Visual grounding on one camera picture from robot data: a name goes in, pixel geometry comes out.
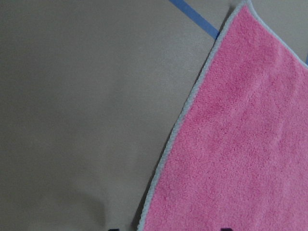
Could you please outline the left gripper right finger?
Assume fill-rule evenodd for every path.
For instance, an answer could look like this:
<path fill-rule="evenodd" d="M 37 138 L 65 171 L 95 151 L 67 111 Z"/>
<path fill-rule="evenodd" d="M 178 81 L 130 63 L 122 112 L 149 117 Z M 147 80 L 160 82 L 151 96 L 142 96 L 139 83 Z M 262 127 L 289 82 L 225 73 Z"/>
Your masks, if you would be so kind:
<path fill-rule="evenodd" d="M 233 229 L 229 227 L 223 227 L 220 229 L 220 231 L 233 231 Z"/>

